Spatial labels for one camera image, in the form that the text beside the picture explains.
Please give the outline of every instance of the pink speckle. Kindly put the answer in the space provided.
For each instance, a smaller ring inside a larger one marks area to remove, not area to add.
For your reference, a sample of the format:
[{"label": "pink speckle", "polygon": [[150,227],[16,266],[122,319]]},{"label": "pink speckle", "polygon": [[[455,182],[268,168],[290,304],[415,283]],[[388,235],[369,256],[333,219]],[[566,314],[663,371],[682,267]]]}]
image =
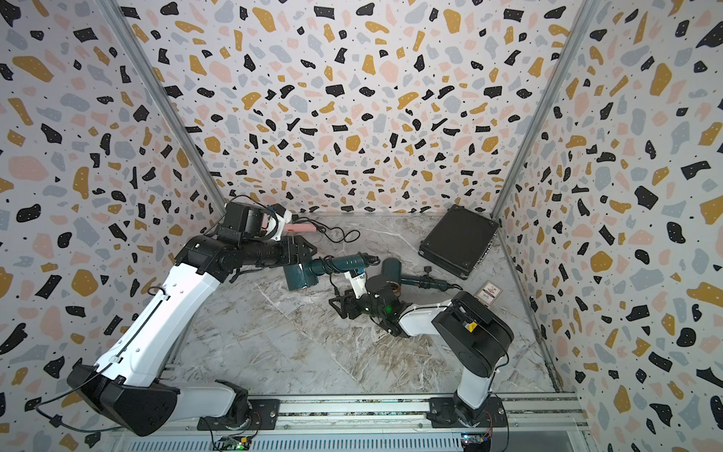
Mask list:
[{"label": "pink speckle", "polygon": [[15,179],[40,182],[48,177],[48,171],[35,157],[16,156],[8,159],[7,170]]},{"label": "pink speckle", "polygon": [[711,12],[705,11],[701,16],[696,20],[696,27],[707,27],[711,24]]},{"label": "pink speckle", "polygon": [[108,115],[105,113],[97,113],[94,111],[90,114],[90,118],[102,125],[106,125],[108,123]]},{"label": "pink speckle", "polygon": [[653,243],[653,236],[643,229],[638,229],[630,236],[628,243],[631,245],[650,245]]},{"label": "pink speckle", "polygon": [[685,87],[685,82],[687,82],[687,80],[681,80],[670,85],[670,95],[668,96],[667,101],[668,104],[677,102],[680,91],[682,91],[683,87]]},{"label": "pink speckle", "polygon": [[87,264],[90,262],[90,256],[82,252],[74,252],[73,257],[70,258],[70,265]]},{"label": "pink speckle", "polygon": [[387,80],[389,83],[396,82],[397,77],[399,76],[399,68],[397,65],[388,60],[379,66],[379,72],[381,72],[384,80]]},{"label": "pink speckle", "polygon": [[582,117],[590,105],[590,99],[587,93],[580,93],[575,97],[575,116]]},{"label": "pink speckle", "polygon": [[221,82],[231,83],[231,70],[225,64],[213,61],[208,67],[208,70]]},{"label": "pink speckle", "polygon": [[464,24],[467,25],[467,33],[474,31],[474,13],[469,13],[469,16],[464,18]]},{"label": "pink speckle", "polygon": [[71,119],[70,122],[77,126],[85,127],[85,115],[84,114],[76,114],[73,116],[73,119]]},{"label": "pink speckle", "polygon": [[47,234],[38,234],[35,236],[33,241],[33,251],[46,259],[52,259],[55,254],[53,253],[53,242]]},{"label": "pink speckle", "polygon": [[670,250],[663,250],[658,255],[658,262],[660,262],[660,265],[668,265],[668,262],[670,262]]},{"label": "pink speckle", "polygon": [[622,172],[618,171],[617,174],[615,174],[615,180],[618,184],[622,185],[625,190],[630,191],[630,183]]},{"label": "pink speckle", "polygon": [[38,313],[40,313],[40,311],[38,311],[38,310],[37,310],[36,308],[34,308],[34,307],[19,307],[19,308],[17,308],[17,314],[18,314],[20,317],[22,317],[22,318],[24,318],[24,319],[26,319],[26,320],[36,318],[36,317],[38,316]]},{"label": "pink speckle", "polygon": [[158,16],[155,15],[155,12],[150,9],[146,9],[145,16],[150,20],[150,23],[152,23],[154,27],[158,26]]},{"label": "pink speckle", "polygon": [[66,217],[65,215],[51,215],[50,221],[57,225],[62,225],[68,223],[68,217]]},{"label": "pink speckle", "polygon": [[615,35],[615,37],[612,39],[612,41],[610,41],[610,45],[607,48],[607,59],[615,58],[615,48],[616,47],[617,47],[617,35]]},{"label": "pink speckle", "polygon": [[537,24],[537,19],[538,19],[538,16],[537,16],[536,12],[533,12],[532,14],[530,14],[530,20],[527,22],[528,30],[532,30],[532,27],[534,27]]},{"label": "pink speckle", "polygon": [[665,305],[667,304],[667,302],[665,301],[667,297],[668,293],[663,291],[657,294],[655,298],[653,298],[653,302],[651,304],[657,312],[663,312],[663,309],[665,309]]},{"label": "pink speckle", "polygon": [[61,61],[57,59],[55,55],[53,55],[52,52],[50,52],[48,49],[46,49],[45,58],[48,63],[57,67],[60,72],[65,72],[65,64],[61,63]]},{"label": "pink speckle", "polygon": [[467,73],[464,72],[461,68],[456,68],[454,70],[454,77],[458,82],[460,80],[464,80],[465,78],[467,78],[467,76],[468,76]]},{"label": "pink speckle", "polygon": [[658,111],[657,113],[655,113],[655,116],[653,116],[653,124],[655,124],[657,127],[662,126],[666,122],[668,122],[668,116],[662,111]]},{"label": "pink speckle", "polygon": [[278,20],[278,23],[281,24],[281,26],[283,27],[283,29],[285,31],[289,31],[289,29],[291,27],[288,25],[288,20],[286,20],[286,14],[284,14],[283,11],[278,13],[278,16],[276,16],[276,19]]},{"label": "pink speckle", "polygon": [[392,13],[392,7],[390,7],[389,5],[387,5],[387,23],[392,26],[397,25],[397,19],[394,18],[394,14]]},{"label": "pink speckle", "polygon": [[592,237],[593,231],[586,224],[580,224],[573,229],[572,235],[573,237],[583,237],[585,239],[589,239]]},{"label": "pink speckle", "polygon": [[85,80],[83,80],[82,77],[74,77],[70,82],[76,90],[80,91],[85,89]]},{"label": "pink speckle", "polygon": [[63,339],[63,326],[60,324],[60,309],[51,306],[40,321],[40,331],[54,341]]},{"label": "pink speckle", "polygon": [[291,66],[287,67],[286,71],[289,75],[291,75],[291,78],[293,78],[294,80],[298,80],[303,75],[301,72],[297,71]]},{"label": "pink speckle", "polygon": [[568,342],[563,336],[557,337],[557,355],[559,357],[566,357],[568,355]]},{"label": "pink speckle", "polygon": [[196,9],[195,6],[193,6],[193,4],[191,5],[191,14],[193,14],[193,17],[194,17],[199,23],[201,23],[201,24],[203,24],[203,25],[208,24],[208,21],[206,20],[206,18],[203,17],[203,14],[201,14],[201,13],[199,12],[199,10]]},{"label": "pink speckle", "polygon": [[53,19],[55,20],[55,23],[60,25],[63,30],[67,30],[68,26],[70,25],[70,20],[66,17],[61,16],[60,14],[55,14],[53,16]]},{"label": "pink speckle", "polygon": [[20,283],[20,299],[22,301],[26,301],[30,299],[30,296],[33,295],[35,284],[29,279],[23,280],[22,283]]},{"label": "pink speckle", "polygon": [[698,117],[700,115],[701,120],[705,120],[705,118],[708,117],[708,113],[711,112],[711,104],[707,102],[703,102],[701,106],[698,107],[698,110],[696,110],[696,114],[694,117]]}]

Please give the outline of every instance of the yellow speckle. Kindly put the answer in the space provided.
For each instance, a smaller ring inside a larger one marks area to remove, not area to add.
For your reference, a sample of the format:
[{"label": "yellow speckle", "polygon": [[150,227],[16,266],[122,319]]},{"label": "yellow speckle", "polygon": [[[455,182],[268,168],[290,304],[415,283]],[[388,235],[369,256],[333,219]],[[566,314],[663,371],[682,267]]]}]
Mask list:
[{"label": "yellow speckle", "polygon": [[402,95],[399,98],[399,106],[397,107],[397,110],[401,110],[402,108],[406,107],[407,104],[412,102],[414,99],[418,98],[419,94],[416,91],[412,91],[411,93],[407,93],[405,95]]},{"label": "yellow speckle", "polygon": [[416,40],[414,41],[414,47],[412,47],[412,50],[417,52],[419,51],[419,47],[422,45],[422,40],[424,40],[424,32],[418,31],[416,32]]},{"label": "yellow speckle", "polygon": [[714,122],[711,124],[711,126],[704,130],[703,133],[701,133],[701,141],[698,142],[700,146],[710,146],[713,144],[713,142],[716,140],[716,137],[718,136],[718,132],[721,131],[721,124],[720,122]]},{"label": "yellow speckle", "polygon": [[191,55],[188,58],[190,64],[191,64],[191,71],[195,72],[196,74],[201,75],[207,75],[206,69],[203,69],[203,65],[201,65],[201,61],[199,61],[198,57],[195,55]]},{"label": "yellow speckle", "polygon": [[362,143],[362,139],[358,135],[352,135],[346,138],[346,148],[351,152],[359,150],[359,145]]},{"label": "yellow speckle", "polygon": [[273,23],[273,16],[269,11],[261,8],[254,8],[252,11],[254,16],[256,16],[259,22],[261,22],[261,26],[264,27],[264,30],[269,33],[276,31],[276,25]]},{"label": "yellow speckle", "polygon": [[198,27],[193,24],[189,24],[188,22],[184,22],[182,20],[176,21],[176,26],[181,29],[181,31],[184,31],[186,33],[190,33],[192,31],[197,31],[199,33],[203,33],[203,29],[201,27]]},{"label": "yellow speckle", "polygon": [[372,22],[371,20],[367,20],[364,26],[367,27],[367,29],[372,33],[376,33],[377,31],[389,33],[389,29],[386,28],[384,25],[377,24],[376,22]]},{"label": "yellow speckle", "polygon": [[458,33],[459,27],[462,24],[462,15],[454,9],[445,9],[443,14],[447,21],[447,30],[449,30],[450,33]]},{"label": "yellow speckle", "polygon": [[241,98],[241,102],[244,103],[244,110],[250,110],[251,107],[254,106],[254,103],[259,99],[261,99],[261,95],[259,93],[253,92],[246,94],[244,97]]},{"label": "yellow speckle", "polygon": [[216,137],[208,137],[205,140],[203,140],[204,143],[206,143],[206,148],[211,151],[212,153],[219,153],[221,152],[221,142]]},{"label": "yellow speckle", "polygon": [[361,66],[361,70],[366,72],[367,74],[374,75],[377,73],[376,69],[374,68],[374,57],[371,55],[367,55],[364,57],[364,64]]},{"label": "yellow speckle", "polygon": [[553,36],[557,36],[559,34],[563,34],[565,36],[570,35],[570,32],[566,28],[561,27],[560,25],[557,25],[557,24],[550,25],[548,30],[549,30],[549,34],[551,34]]},{"label": "yellow speckle", "polygon": [[507,27],[507,31],[505,31],[505,44],[509,44],[512,41],[515,40],[515,28],[514,27]]},{"label": "yellow speckle", "polygon": [[530,66],[530,70],[527,71],[528,74],[533,75],[535,77],[539,77],[542,75],[542,63],[544,62],[544,58],[541,56],[538,56],[537,59],[535,59],[535,62]]},{"label": "yellow speckle", "polygon": [[492,152],[497,147],[497,144],[500,142],[500,138],[497,136],[485,138],[482,142],[482,150],[484,152]]}]

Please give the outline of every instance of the patterned wall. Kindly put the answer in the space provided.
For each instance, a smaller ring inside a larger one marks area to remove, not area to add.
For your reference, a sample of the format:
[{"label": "patterned wall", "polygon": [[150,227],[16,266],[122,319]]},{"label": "patterned wall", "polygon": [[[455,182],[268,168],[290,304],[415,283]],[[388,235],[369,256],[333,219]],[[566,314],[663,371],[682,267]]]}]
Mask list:
[{"label": "patterned wall", "polygon": [[580,1],[121,4],[225,194],[417,212],[495,204]]},{"label": "patterned wall", "polygon": [[503,213],[601,451],[723,451],[722,20],[602,2]]},{"label": "patterned wall", "polygon": [[[33,407],[120,337],[218,214],[93,2],[0,14],[0,449],[86,451],[100,434]],[[74,394],[45,408],[110,425]]]}]

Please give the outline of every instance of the power cord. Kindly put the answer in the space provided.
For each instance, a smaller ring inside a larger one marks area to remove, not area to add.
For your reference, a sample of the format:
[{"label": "power cord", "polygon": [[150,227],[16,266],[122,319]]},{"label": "power cord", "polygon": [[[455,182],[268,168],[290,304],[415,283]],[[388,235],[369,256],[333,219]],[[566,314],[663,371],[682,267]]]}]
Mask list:
[{"label": "power cord", "polygon": [[[329,239],[332,243],[341,243],[341,242],[352,243],[352,242],[356,242],[357,240],[359,240],[359,237],[362,236],[362,233],[359,232],[358,229],[352,229],[349,232],[345,232],[339,226],[331,227],[329,225],[322,223],[321,221],[318,221],[318,220],[315,220],[313,218],[309,218],[306,216],[298,217],[296,220],[294,220],[293,223],[294,224],[299,224],[299,223],[313,224],[314,226],[316,226],[317,231],[324,234],[326,236],[326,238]],[[334,231],[334,230],[339,230],[341,232],[341,239],[335,240],[335,239],[331,238],[331,236],[328,234],[328,232]],[[350,240],[349,236],[351,236],[354,232],[356,232],[356,237],[354,237],[353,239]]]},{"label": "power cord", "polygon": [[41,407],[42,405],[46,405],[46,404],[49,404],[49,403],[54,402],[54,401],[56,401],[56,400],[59,400],[60,398],[63,398],[63,397],[65,397],[65,396],[67,396],[67,395],[69,395],[69,394],[72,394],[72,393],[74,393],[75,391],[81,389],[83,386],[85,386],[85,385],[87,385],[88,383],[90,383],[91,381],[93,381],[96,377],[98,377],[99,375],[103,374],[103,372],[105,372],[112,364],[113,364],[113,363],[109,363],[109,364],[108,364],[107,366],[105,366],[100,372],[98,372],[98,373],[96,373],[94,376],[88,378],[86,381],[84,381],[83,383],[81,383],[81,384],[80,384],[79,386],[77,386],[76,388],[73,388],[73,389],[71,389],[70,391],[65,391],[65,392],[62,393],[60,396],[53,397],[53,398],[51,398],[50,400],[47,400],[47,401],[44,401],[44,402],[40,402],[39,404],[35,405],[35,410],[36,410],[41,416],[43,416],[43,417],[45,417],[46,419],[50,420],[50,423],[51,423],[51,425],[53,425],[53,427],[57,428],[57,427],[61,427],[61,426],[62,426],[62,427],[67,428],[68,430],[72,430],[72,431],[74,431],[74,432],[80,432],[80,433],[100,433],[100,432],[110,432],[110,431],[112,431],[112,430],[119,430],[119,429],[123,428],[121,425],[119,425],[118,427],[109,427],[109,428],[103,428],[103,429],[99,429],[99,430],[84,430],[84,429],[82,429],[82,428],[75,428],[75,427],[72,427],[72,426],[64,423],[64,422],[63,422],[63,417],[62,417],[60,414],[56,414],[55,416],[51,416],[50,414],[47,414],[47,413],[45,413],[43,410],[40,409],[40,407]]}]

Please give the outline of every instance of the black speckle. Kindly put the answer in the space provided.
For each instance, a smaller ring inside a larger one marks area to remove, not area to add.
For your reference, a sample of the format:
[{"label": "black speckle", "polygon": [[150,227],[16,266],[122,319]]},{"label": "black speckle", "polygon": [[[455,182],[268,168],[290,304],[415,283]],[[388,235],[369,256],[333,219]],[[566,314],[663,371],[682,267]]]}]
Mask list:
[{"label": "black speckle", "polygon": [[718,47],[723,43],[723,21],[713,27],[707,35],[701,39],[696,48],[702,46]]},{"label": "black speckle", "polygon": [[524,14],[524,11],[520,11],[519,9],[505,9],[503,17],[505,19],[522,22],[522,14]]},{"label": "black speckle", "polygon": [[690,20],[683,20],[681,23],[679,23],[677,28],[675,29],[675,37],[681,38],[681,37],[685,36],[685,34],[688,32],[689,24],[690,24]]},{"label": "black speckle", "polygon": [[316,14],[317,17],[327,17],[329,19],[333,19],[334,8],[314,7],[314,14]]},{"label": "black speckle", "polygon": [[680,227],[680,224],[675,223],[674,221],[668,221],[668,238],[671,242],[675,243],[685,243],[685,237],[683,236],[683,228]]},{"label": "black speckle", "polygon": [[373,3],[365,4],[364,6],[359,7],[356,10],[357,16],[371,16],[372,14],[374,14],[374,4]]},{"label": "black speckle", "polygon": [[628,322],[633,322],[634,320],[640,320],[648,316],[650,316],[648,305],[641,304],[640,306],[635,306],[625,318],[628,319]]},{"label": "black speckle", "polygon": [[175,1],[161,7],[161,14],[164,16],[178,15],[179,6]]},{"label": "black speckle", "polygon": [[42,124],[40,126],[40,130],[43,131],[43,133],[46,136],[46,140],[50,143],[57,143],[61,144],[63,142],[63,135],[60,135],[57,131],[55,131],[52,127],[48,126],[47,124]]},{"label": "black speckle", "polygon": [[15,220],[18,223],[25,223],[26,221],[32,221],[40,217],[40,204],[33,204],[30,207],[22,208],[17,211]]},{"label": "black speckle", "polygon": [[87,40],[98,39],[98,36],[95,35],[92,28],[83,28],[82,30],[75,30],[73,32],[73,34],[82,43],[84,43]]},{"label": "black speckle", "polygon": [[683,176],[685,176],[686,179],[692,179],[696,176],[698,171],[704,169],[711,169],[710,164],[708,163],[708,161],[705,160],[697,163],[692,163],[688,166],[683,166],[680,170],[683,172]]},{"label": "black speckle", "polygon": [[54,359],[46,364],[45,367],[43,367],[43,370],[45,370],[46,373],[53,378],[60,378],[60,370],[64,365],[65,357],[59,357],[58,359]]},{"label": "black speckle", "polygon": [[658,197],[642,185],[636,188],[635,196],[638,198],[638,205],[642,205],[649,210],[653,208],[656,202],[658,202]]},{"label": "black speckle", "polygon": [[545,19],[560,19],[562,17],[563,12],[565,12],[565,7],[551,9],[548,12],[544,13],[544,18]]},{"label": "black speckle", "polygon": [[679,347],[690,347],[696,343],[696,331],[692,328],[682,328],[675,342]]}]

